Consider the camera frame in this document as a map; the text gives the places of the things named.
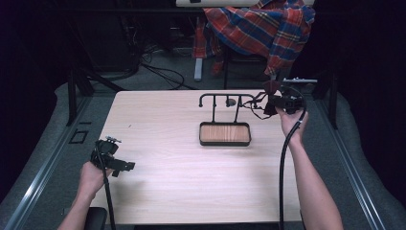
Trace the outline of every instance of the red and blue plaid fabric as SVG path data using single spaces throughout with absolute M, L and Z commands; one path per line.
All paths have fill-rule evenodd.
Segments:
M 303 0 L 260 0 L 250 9 L 207 8 L 196 27 L 193 56 L 222 54 L 218 39 L 243 55 L 267 58 L 264 73 L 292 65 L 310 36 L 315 11 Z

